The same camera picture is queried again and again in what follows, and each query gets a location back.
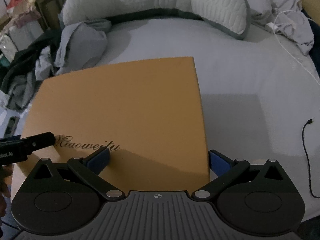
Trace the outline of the orange box lid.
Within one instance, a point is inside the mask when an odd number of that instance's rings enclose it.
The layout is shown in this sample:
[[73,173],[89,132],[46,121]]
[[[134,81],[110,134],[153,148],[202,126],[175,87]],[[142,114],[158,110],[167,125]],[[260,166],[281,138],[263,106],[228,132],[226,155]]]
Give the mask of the orange box lid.
[[101,146],[111,161],[100,176],[124,192],[193,192],[210,179],[192,57],[108,64],[45,80],[22,136],[43,132],[56,143],[15,165],[12,194],[41,158],[64,163]]

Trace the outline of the silver foil bag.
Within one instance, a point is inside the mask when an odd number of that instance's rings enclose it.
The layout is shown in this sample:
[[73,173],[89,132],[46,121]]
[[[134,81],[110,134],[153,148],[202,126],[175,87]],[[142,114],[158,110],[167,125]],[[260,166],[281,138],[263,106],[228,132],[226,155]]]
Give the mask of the silver foil bag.
[[38,21],[28,22],[20,28],[11,24],[1,33],[1,52],[12,62],[18,51],[28,48],[42,34],[43,30]]

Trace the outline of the dark green garment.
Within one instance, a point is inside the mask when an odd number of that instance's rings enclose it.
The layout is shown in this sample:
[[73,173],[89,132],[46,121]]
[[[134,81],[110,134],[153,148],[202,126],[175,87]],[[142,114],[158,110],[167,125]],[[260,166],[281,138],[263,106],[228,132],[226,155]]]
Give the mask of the dark green garment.
[[61,42],[61,30],[47,30],[40,35],[28,48],[15,54],[13,61],[6,70],[1,70],[1,91],[9,93],[13,79],[19,75],[27,75],[35,68],[35,62],[39,59],[41,51],[50,47],[50,55],[55,61],[57,50]]

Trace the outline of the grey crumpled clothing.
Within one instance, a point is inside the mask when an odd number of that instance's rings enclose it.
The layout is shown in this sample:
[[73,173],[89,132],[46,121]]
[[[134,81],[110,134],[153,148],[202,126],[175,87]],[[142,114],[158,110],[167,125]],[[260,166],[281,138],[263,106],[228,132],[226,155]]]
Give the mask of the grey crumpled clothing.
[[50,47],[44,48],[35,68],[27,75],[16,76],[8,94],[1,91],[1,107],[21,112],[45,79],[93,67],[107,48],[110,29],[108,20],[91,20],[64,27],[55,61],[51,58]]

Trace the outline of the brown cardboard pile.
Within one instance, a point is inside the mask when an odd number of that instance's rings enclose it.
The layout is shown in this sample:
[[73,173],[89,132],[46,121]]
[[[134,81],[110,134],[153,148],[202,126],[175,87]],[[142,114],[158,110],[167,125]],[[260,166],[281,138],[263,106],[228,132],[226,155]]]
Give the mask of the brown cardboard pile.
[[26,0],[13,10],[7,11],[10,17],[33,14],[43,30],[60,29],[59,15],[66,0]]

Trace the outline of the large grey plush pillow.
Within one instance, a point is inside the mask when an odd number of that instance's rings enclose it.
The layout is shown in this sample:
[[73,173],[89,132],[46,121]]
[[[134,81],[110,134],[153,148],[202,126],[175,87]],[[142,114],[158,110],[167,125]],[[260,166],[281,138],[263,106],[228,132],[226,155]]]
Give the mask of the large grey plush pillow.
[[204,20],[237,40],[247,36],[251,25],[246,0],[66,0],[64,25],[105,18],[118,24],[152,17]]

